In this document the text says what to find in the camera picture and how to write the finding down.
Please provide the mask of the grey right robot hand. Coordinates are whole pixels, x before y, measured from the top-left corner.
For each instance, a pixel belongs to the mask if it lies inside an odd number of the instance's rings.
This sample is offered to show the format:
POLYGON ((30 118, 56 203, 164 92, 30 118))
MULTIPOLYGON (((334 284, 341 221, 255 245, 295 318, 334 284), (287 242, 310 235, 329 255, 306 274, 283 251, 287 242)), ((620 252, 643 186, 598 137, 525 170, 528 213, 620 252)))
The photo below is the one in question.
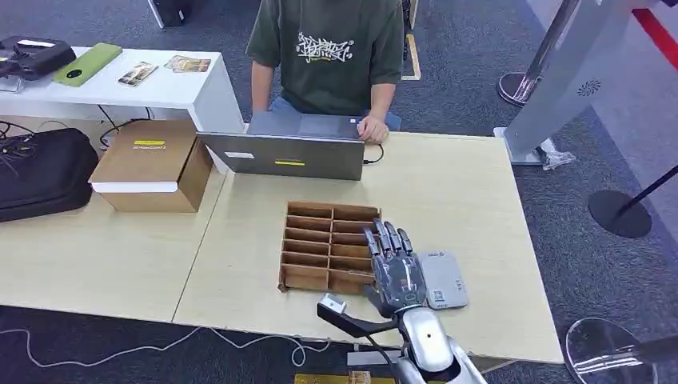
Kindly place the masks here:
POLYGON ((426 284, 421 264, 408 234, 391 222, 373 219, 375 230, 363 228, 374 275, 365 296, 383 318, 426 303, 426 284))

